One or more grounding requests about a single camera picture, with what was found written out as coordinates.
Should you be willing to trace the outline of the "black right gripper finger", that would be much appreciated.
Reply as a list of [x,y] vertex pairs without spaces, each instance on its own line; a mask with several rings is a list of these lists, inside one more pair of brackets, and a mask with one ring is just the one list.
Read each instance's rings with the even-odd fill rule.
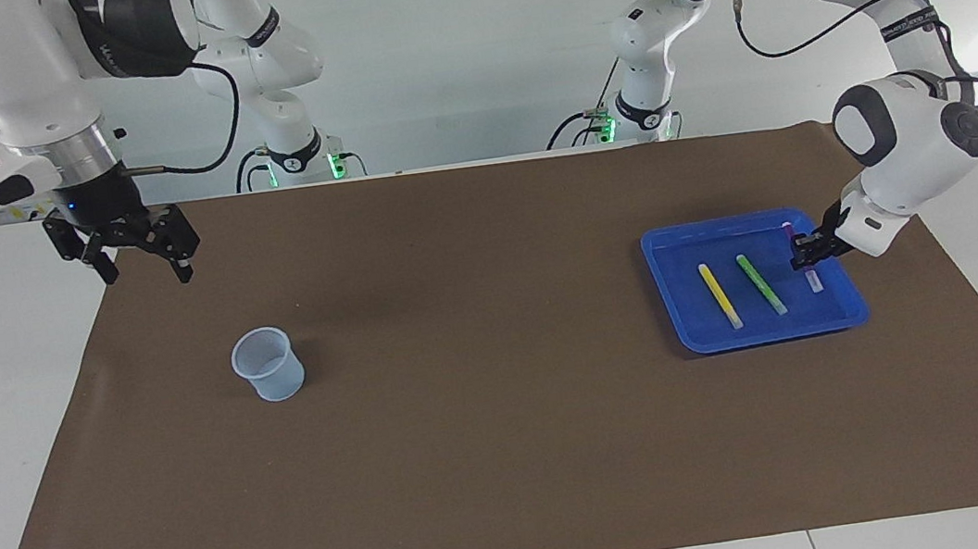
[[142,222],[137,222],[138,246],[148,254],[167,260],[175,278],[183,285],[194,276],[192,259],[200,237],[179,206],[165,205],[151,210]]
[[60,216],[46,217],[42,220],[44,234],[56,248],[57,254],[65,261],[81,262],[94,270],[106,286],[114,285],[119,271],[111,256],[103,249],[102,236],[92,232],[83,240],[79,231]]

